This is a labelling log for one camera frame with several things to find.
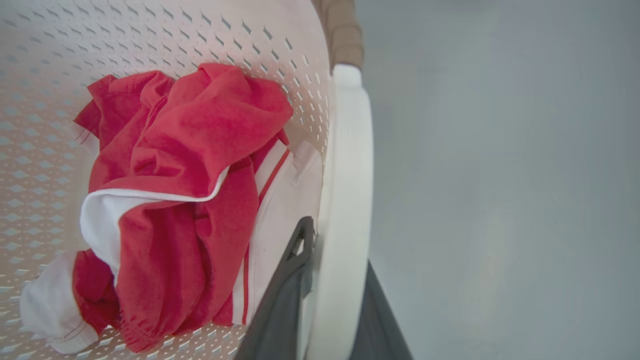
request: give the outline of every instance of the white trim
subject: white trim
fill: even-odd
[[[233,300],[233,313],[231,316],[231,322],[236,324],[242,324],[242,315],[244,311],[244,259],[240,263],[240,271],[236,277],[234,283],[233,294],[231,295]]]
[[[282,154],[284,154],[285,151],[287,151],[287,146],[284,143],[282,143],[280,140],[278,140],[273,145],[271,150],[269,150],[264,160],[262,160],[262,163],[260,164],[258,171],[256,171],[255,173],[255,185],[258,190],[258,194],[262,192],[262,189],[264,188],[264,185],[267,183],[269,176],[271,176],[271,173],[273,173],[275,167],[278,165],[278,162],[280,162],[280,159],[282,158]],[[250,258],[251,258],[251,246],[252,246],[251,244],[253,243],[253,239],[255,237],[256,228],[260,221],[259,220],[260,212],[262,209],[264,209],[264,206],[260,205],[260,208],[258,209],[258,214],[256,215],[256,218],[255,218],[255,225],[253,226],[251,239],[249,240],[249,244],[250,244],[249,257]],[[249,264],[250,264],[249,274],[251,274],[251,271],[252,271],[251,261],[249,262]],[[251,303],[251,298],[252,298],[251,289],[252,287],[249,286],[249,303]],[[242,324],[242,317],[244,313],[244,260],[242,262],[242,265],[240,266],[240,271],[238,271],[236,282],[234,283],[232,297],[233,297],[233,305],[234,305],[232,322],[235,324]],[[250,311],[248,311],[247,313],[247,323],[249,323],[249,317],[250,317],[249,313]]]
[[[283,153],[281,152],[278,157],[278,161],[282,159],[282,155]],[[271,201],[271,197],[273,196],[273,193],[276,192],[276,189],[278,188],[278,184],[283,179],[283,177],[286,176],[286,173],[289,167],[293,163],[292,157],[293,155],[289,153],[287,155],[287,159],[282,163],[280,170],[278,171],[276,176],[273,178],[273,182],[271,182],[271,185],[267,189],[267,192],[264,194],[262,204],[260,205],[260,208],[258,209],[258,213],[255,217],[255,225],[253,227],[253,232],[251,234],[251,240],[249,241],[249,276],[248,276],[248,280],[249,280],[249,285],[248,285],[249,299],[248,300],[249,301],[247,303],[247,314],[246,314],[247,325],[251,323],[251,319],[253,318],[253,314],[257,307],[256,300],[255,300],[255,295],[256,295],[255,294],[255,271],[256,270],[265,271],[265,269],[263,268],[257,269],[255,266],[256,247],[258,247],[260,244],[263,244],[264,246],[264,243],[271,243],[272,241],[279,240],[278,236],[273,233],[264,233],[263,231],[260,231],[260,226],[264,223],[265,216],[268,215],[267,210],[269,209],[269,202]]]

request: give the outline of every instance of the white laundry basket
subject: white laundry basket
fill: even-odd
[[[244,327],[210,324],[143,354],[107,329],[86,351],[62,356],[32,339],[18,309],[24,285],[55,256],[87,248],[79,206],[95,155],[67,131],[90,100],[86,86],[154,69],[179,78],[203,62],[279,82],[295,110],[285,128],[292,146],[307,140],[323,153],[314,285],[299,342],[311,359],[349,354],[372,193],[371,114],[353,0],[5,0],[0,18],[2,358],[225,359],[237,351]]]

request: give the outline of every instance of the white garment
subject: white garment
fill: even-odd
[[[300,218],[317,219],[322,160],[320,153],[307,142],[291,154],[277,141],[256,173],[258,193],[268,184],[284,156],[284,162],[264,193],[250,239],[247,296],[244,295],[244,262],[234,285],[234,323],[243,323],[245,304],[246,323],[253,317]],[[96,254],[120,250],[119,244],[108,241],[93,241],[90,245]],[[54,259],[39,278],[27,284],[20,296],[20,315],[25,328],[38,337],[47,338],[51,347],[62,354],[82,351],[98,340],[93,327],[83,320],[74,298],[72,278],[76,254],[66,252]],[[108,265],[112,271],[118,269],[119,253],[111,259]]]

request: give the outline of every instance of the fabric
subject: fabric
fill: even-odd
[[[254,153],[261,158],[255,181],[262,202],[233,292],[213,318],[222,325],[251,322],[298,220],[304,216],[317,218],[320,154],[306,142],[293,153],[280,140],[270,143],[266,145],[271,146],[268,152],[263,148],[262,154]],[[47,338],[63,354],[82,351],[97,341],[94,327],[118,327],[113,276],[92,250],[56,258],[26,286],[20,310],[25,327]]]
[[[139,352],[201,327],[230,298],[259,207],[254,161],[286,141],[292,109],[276,83],[220,64],[175,83],[107,76],[89,91],[76,123],[100,153],[75,306],[95,333],[112,325]]]
[[[98,340],[98,334],[80,316],[74,300],[72,274],[75,252],[54,259],[20,296],[20,317],[37,338],[46,338],[61,354],[81,351]]]
[[[255,176],[262,188],[262,202],[234,284],[232,311],[218,313],[216,323],[251,322],[298,221],[305,216],[317,220],[322,158],[316,148],[303,142],[289,154],[284,144],[277,143],[264,164],[268,166],[258,169]],[[278,171],[269,172],[274,164]]]

